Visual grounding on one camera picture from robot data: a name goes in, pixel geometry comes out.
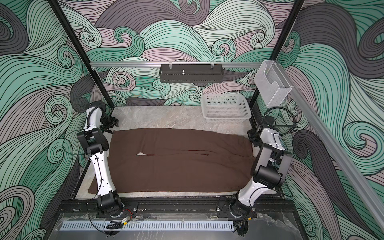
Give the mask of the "brown trousers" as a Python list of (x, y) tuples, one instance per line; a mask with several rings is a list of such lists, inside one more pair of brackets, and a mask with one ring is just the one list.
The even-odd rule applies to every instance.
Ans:
[(250, 180), (254, 160), (243, 136), (157, 128), (114, 132), (108, 156), (119, 193), (235, 192)]

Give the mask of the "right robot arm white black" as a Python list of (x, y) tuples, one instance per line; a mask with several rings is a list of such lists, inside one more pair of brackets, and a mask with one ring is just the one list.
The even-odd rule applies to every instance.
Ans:
[(283, 147), (279, 136), (277, 128), (268, 124), (248, 131), (252, 144), (260, 149), (251, 169), (251, 180), (233, 195), (230, 210), (235, 218), (249, 215), (262, 194), (285, 182), (293, 154)]

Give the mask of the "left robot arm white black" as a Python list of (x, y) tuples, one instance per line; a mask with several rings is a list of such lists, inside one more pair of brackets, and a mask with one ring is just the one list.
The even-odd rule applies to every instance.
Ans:
[(77, 138), (94, 167), (98, 210), (103, 215), (117, 218), (121, 216), (124, 207), (111, 177), (108, 165), (109, 142), (104, 132), (111, 134), (110, 128), (117, 126), (119, 121), (110, 117), (106, 110), (106, 104), (103, 101), (89, 104), (86, 110), (86, 124), (77, 133)]

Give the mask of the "white plastic laundry basket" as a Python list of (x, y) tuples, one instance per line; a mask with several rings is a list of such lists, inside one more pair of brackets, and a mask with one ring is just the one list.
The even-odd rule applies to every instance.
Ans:
[(238, 93), (203, 95), (201, 107), (209, 124), (241, 124), (252, 116), (246, 98)]

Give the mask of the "black perforated metal tray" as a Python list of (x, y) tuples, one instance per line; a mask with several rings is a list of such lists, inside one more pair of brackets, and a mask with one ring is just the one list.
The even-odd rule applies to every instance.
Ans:
[(224, 79), (222, 65), (161, 65), (162, 83), (220, 83)]

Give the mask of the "black frame post left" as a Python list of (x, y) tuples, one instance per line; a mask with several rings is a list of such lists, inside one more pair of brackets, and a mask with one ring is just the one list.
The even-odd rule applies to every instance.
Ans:
[(82, 60), (84, 65), (86, 66), (88, 73), (90, 74), (91, 78), (93, 79), (93, 81), (95, 82), (99, 91), (101, 92), (102, 96), (106, 100), (106, 103), (110, 107), (111, 111), (113, 111), (115, 108), (115, 105), (114, 105), (109, 93), (107, 92), (106, 88), (104, 87), (104, 84), (103, 84), (98, 72), (95, 71), (91, 67), (91, 61), (90, 61), (88, 55), (86, 54), (85, 50), (83, 49), (79, 39), (77, 38), (70, 22), (68, 21), (67, 17), (65, 16), (62, 8), (60, 7), (59, 2), (54, 1), (54, 0), (47, 0), (47, 2), (50, 5), (51, 9), (53, 10), (54, 14), (56, 15), (56, 17), (57, 17), (58, 21), (60, 22), (61, 26), (63, 27), (64, 31), (68, 35), (70, 41), (74, 45), (76, 52), (80, 56), (80, 59)]

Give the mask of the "black frame post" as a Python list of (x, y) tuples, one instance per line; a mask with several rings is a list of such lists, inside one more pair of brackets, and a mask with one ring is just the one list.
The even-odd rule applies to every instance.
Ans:
[[(304, 1), (294, 1), (293, 7), (288, 15), (288, 18), (286, 19), (285, 23), (283, 24), (282, 33), (280, 34), (277, 44), (270, 56), (270, 59), (268, 61), (275, 61), (276, 63), (280, 64), (278, 61), (278, 57), (282, 52), (283, 46), (288, 41), (289, 34), (294, 26), (294, 23), (300, 13), (300, 10), (302, 9), (304, 5)], [(250, 107), (253, 108), (255, 104), (257, 103), (257, 98), (262, 96), (260, 95), (260, 92), (258, 88), (255, 90), (251, 101), (250, 101)]]
[(115, 108), (115, 105), (114, 105), (109, 93), (107, 92), (106, 88), (104, 87), (104, 84), (103, 84), (98, 72), (95, 71), (91, 67), (91, 61), (90, 61), (88, 55), (86, 54), (85, 50), (83, 49), (79, 39), (77, 38), (70, 22), (68, 21), (67, 17), (65, 16), (62, 8), (60, 7), (59, 2), (54, 1), (54, 0), (47, 0), (47, 2), (50, 5), (51, 9), (53, 10), (54, 14), (56, 15), (56, 17), (57, 17), (58, 21), (60, 22), (61, 26), (63, 27), (64, 31), (68, 35), (70, 41), (74, 45), (76, 52), (80, 56), (80, 59), (82, 60), (84, 65), (86, 66), (88, 73), (90, 74), (91, 78), (93, 79), (93, 81), (95, 82), (99, 91), (101, 92), (102, 96), (106, 100), (106, 103), (110, 107), (111, 111), (113, 111)]

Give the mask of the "clear acrylic wall holder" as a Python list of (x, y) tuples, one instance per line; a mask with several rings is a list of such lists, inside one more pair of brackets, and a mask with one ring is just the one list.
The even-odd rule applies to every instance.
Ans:
[(292, 90), (283, 66), (275, 61), (263, 61), (254, 82), (268, 109), (279, 107)]

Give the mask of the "aluminium rail right wall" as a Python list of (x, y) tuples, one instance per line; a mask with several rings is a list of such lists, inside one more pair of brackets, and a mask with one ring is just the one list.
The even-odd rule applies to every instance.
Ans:
[(368, 183), (367, 179), (355, 166), (352, 159), (348, 156), (344, 148), (340, 145), (339, 141), (332, 135), (330, 130), (321, 120), (313, 108), (307, 103), (306, 98), (295, 86), (288, 74), (285, 72), (281, 64), (276, 63), (277, 72), (281, 75), (281, 81), (285, 81), (286, 85), (291, 87), (290, 93), (297, 102), (303, 114), (309, 120), (309, 123), (314, 127), (318, 134), (319, 139), (325, 145), (330, 156), (336, 160), (337, 164), (348, 178), (351, 185), (361, 198), (362, 202), (366, 205), (367, 209), (375, 219), (381, 230), (384, 229), (384, 203), (372, 186)]

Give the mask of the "aluminium rail wall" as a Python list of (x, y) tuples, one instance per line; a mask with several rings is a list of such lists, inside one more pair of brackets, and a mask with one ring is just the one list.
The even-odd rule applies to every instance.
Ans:
[(161, 65), (222, 65), (223, 68), (241, 68), (254, 69), (259, 68), (262, 63), (247, 63), (247, 62), (106, 62), (97, 61), (90, 62), (92, 68), (160, 68)]
[(286, 85), (291, 87), (290, 93), (297, 102), (303, 114), (309, 120), (309, 123), (314, 127), (318, 134), (319, 139), (325, 145), (330, 156), (336, 160), (337, 164), (348, 178), (351, 185), (361, 198), (362, 202), (366, 205), (367, 209), (375, 219), (381, 230), (384, 229), (384, 203), (372, 186), (368, 183), (367, 179), (355, 166), (352, 159), (348, 156), (344, 148), (340, 145), (339, 141), (332, 135), (330, 130), (321, 120), (313, 108), (307, 103), (306, 98), (295, 86), (288, 74), (285, 72), (281, 64), (276, 63), (277, 72), (281, 75), (281, 81), (285, 81)]

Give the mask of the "aluminium rail back wall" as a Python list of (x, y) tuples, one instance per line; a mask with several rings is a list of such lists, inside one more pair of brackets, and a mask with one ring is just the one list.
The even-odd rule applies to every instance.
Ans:
[(247, 62), (106, 62), (97, 61), (90, 62), (92, 68), (160, 68), (161, 65), (222, 65), (223, 68), (241, 68), (254, 69), (259, 68), (262, 63), (247, 63)]

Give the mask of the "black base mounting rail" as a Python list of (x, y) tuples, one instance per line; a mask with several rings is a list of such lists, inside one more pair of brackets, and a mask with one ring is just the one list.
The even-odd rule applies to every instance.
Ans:
[(112, 215), (101, 213), (96, 200), (63, 201), (58, 213), (86, 214), (97, 217), (143, 217), (150, 214), (211, 214), (218, 218), (253, 218), (257, 213), (285, 213), (296, 210), (293, 201), (267, 195), (257, 199), (252, 207), (242, 207), (229, 196), (182, 198), (122, 198), (124, 207)]

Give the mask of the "black frame post right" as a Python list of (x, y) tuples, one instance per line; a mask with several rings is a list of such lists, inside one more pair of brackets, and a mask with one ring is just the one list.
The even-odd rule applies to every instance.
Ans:
[[(277, 44), (270, 56), (270, 59), (268, 61), (275, 61), (276, 63), (280, 64), (278, 61), (278, 57), (282, 52), (283, 46), (288, 41), (289, 34), (294, 26), (294, 23), (300, 13), (300, 10), (302, 9), (304, 5), (304, 1), (294, 1), (293, 7), (288, 15), (288, 18), (286, 19), (285, 23), (283, 24), (282, 33), (280, 34)], [(257, 98), (262, 96), (260, 95), (260, 92), (258, 88), (255, 90), (251, 101), (250, 101), (250, 107), (253, 108), (255, 104), (257, 103)]]

